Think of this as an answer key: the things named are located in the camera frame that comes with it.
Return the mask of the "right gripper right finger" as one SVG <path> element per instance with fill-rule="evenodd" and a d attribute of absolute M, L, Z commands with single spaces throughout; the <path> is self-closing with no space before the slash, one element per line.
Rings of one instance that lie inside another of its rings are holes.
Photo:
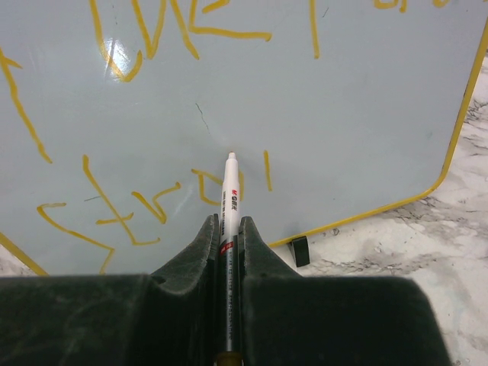
<path fill-rule="evenodd" d="M 429 299 L 394 276 L 304 277 L 262 240 L 252 218 L 243 247 L 247 365 L 448 365 Z"/>

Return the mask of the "yellow framed whiteboard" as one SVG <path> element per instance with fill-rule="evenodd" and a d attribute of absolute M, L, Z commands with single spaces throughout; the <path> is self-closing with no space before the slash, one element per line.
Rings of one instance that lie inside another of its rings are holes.
<path fill-rule="evenodd" d="M 266 242 L 431 192 L 485 1 L 3 1 L 1 241 L 41 275 L 152 271 L 219 210 Z"/>

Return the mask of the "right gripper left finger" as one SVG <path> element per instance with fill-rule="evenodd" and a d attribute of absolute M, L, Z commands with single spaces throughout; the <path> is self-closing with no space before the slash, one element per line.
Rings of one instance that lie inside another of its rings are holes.
<path fill-rule="evenodd" d="M 1 280 L 3 365 L 210 365 L 219 224 L 152 274 Z"/>

